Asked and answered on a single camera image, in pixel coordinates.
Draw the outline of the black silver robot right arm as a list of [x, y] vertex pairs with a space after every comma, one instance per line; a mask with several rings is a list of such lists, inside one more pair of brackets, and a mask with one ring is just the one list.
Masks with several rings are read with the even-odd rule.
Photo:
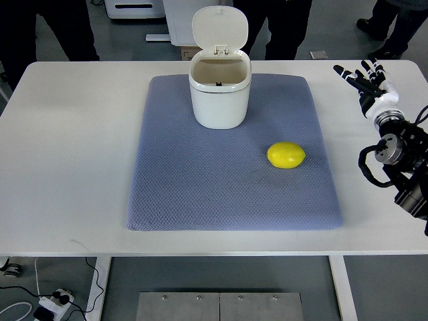
[[383, 164], [389, 184], [398, 193], [395, 203], [413, 217], [427, 220], [427, 133], [421, 124], [427, 108], [414, 122], [398, 112], [387, 112], [377, 119], [383, 149], [375, 153]]

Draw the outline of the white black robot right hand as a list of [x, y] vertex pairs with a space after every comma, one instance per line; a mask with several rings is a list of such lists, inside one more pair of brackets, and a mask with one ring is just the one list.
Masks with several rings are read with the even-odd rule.
[[399, 94], [389, 73], [375, 58], [362, 60], [360, 70], [351, 72], [340, 65], [334, 65], [333, 70], [353, 88], [357, 89], [359, 104], [365, 118], [375, 120], [385, 112], [398, 112]]

